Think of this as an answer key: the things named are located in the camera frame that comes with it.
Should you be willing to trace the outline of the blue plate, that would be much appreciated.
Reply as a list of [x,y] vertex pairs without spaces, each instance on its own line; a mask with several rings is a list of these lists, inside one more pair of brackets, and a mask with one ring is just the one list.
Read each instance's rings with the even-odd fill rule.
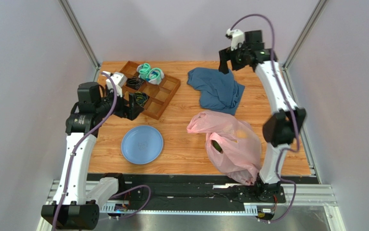
[[123,157],[132,164],[145,165],[159,157],[164,147],[161,133],[148,125],[136,126],[123,137],[120,148]]

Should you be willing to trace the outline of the blue cloth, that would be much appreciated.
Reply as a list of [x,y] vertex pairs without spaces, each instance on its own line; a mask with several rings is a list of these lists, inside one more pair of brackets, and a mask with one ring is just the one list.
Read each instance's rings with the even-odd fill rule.
[[199,105],[203,109],[235,115],[245,86],[234,75],[216,69],[197,67],[188,72],[187,84],[200,92]]

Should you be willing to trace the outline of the green fake avocado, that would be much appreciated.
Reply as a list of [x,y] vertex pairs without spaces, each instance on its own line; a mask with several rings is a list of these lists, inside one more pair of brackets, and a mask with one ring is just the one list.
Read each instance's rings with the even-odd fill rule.
[[211,141],[211,147],[216,154],[223,154],[223,149],[216,140]]

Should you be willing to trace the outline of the pink plastic bag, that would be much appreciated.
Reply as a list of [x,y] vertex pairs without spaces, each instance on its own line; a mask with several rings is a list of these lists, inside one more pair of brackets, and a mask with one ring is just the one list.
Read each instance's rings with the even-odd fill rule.
[[[206,110],[193,116],[188,133],[206,134],[205,149],[216,169],[242,185],[252,186],[261,169],[262,143],[251,125],[230,114]],[[216,154],[216,140],[223,154]]]

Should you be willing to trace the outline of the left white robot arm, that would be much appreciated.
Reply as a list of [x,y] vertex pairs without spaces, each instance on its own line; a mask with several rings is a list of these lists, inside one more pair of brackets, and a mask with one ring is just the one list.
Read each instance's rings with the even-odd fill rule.
[[106,173],[89,192],[88,168],[99,128],[112,115],[134,120],[144,110],[134,93],[128,99],[97,82],[79,85],[78,101],[66,120],[66,157],[53,201],[43,205],[41,216],[52,230],[93,230],[100,208],[112,196],[126,190],[123,174]]

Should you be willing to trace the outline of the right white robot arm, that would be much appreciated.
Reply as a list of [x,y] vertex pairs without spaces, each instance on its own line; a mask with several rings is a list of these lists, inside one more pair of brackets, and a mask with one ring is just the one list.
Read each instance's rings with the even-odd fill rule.
[[228,48],[219,51],[218,70],[228,74],[250,66],[259,77],[270,103],[271,116],[263,125],[263,137],[267,143],[264,164],[254,184],[254,195],[267,201],[281,188],[281,166],[287,150],[299,133],[306,118],[306,110],[299,107],[287,90],[273,49],[266,49],[260,30],[243,32],[228,29],[231,40]]

